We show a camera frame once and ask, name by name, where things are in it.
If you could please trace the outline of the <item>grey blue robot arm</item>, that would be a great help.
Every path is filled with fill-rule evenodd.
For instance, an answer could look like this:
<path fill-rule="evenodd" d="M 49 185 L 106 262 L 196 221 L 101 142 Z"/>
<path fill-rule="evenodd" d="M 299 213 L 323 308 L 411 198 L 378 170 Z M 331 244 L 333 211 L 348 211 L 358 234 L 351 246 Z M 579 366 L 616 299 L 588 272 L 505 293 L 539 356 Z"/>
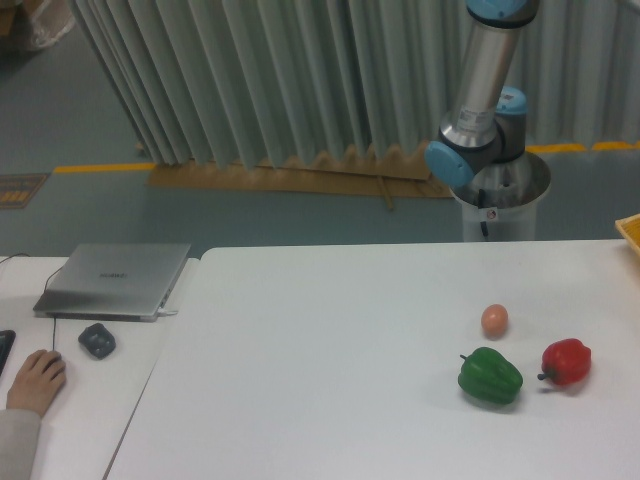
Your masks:
<path fill-rule="evenodd" d="M 434 176 L 460 187 L 498 159 L 496 111 L 521 30 L 537 15 L 537 1 L 468 1 L 472 22 L 458 93 L 424 157 Z"/>

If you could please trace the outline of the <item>person's hand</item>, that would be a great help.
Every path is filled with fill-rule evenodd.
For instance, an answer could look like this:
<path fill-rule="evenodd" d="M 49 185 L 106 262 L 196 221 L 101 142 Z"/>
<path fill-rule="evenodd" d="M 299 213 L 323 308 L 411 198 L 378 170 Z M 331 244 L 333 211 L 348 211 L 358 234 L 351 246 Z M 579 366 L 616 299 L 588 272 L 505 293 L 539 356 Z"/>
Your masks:
<path fill-rule="evenodd" d="M 54 378 L 39 371 L 39 360 L 46 350 L 27 357 L 8 391 L 6 409 L 29 410 L 45 416 L 58 393 L 66 384 L 66 367 Z"/>

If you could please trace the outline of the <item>beige sleeved forearm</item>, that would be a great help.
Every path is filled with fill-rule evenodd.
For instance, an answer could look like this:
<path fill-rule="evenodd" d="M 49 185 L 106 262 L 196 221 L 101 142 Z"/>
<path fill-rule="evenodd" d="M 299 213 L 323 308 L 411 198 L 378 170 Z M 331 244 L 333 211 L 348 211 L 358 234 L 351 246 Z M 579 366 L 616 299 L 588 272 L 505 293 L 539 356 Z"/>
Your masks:
<path fill-rule="evenodd" d="M 1 411 L 1 478 L 30 479 L 38 447 L 41 417 L 32 411 Z"/>

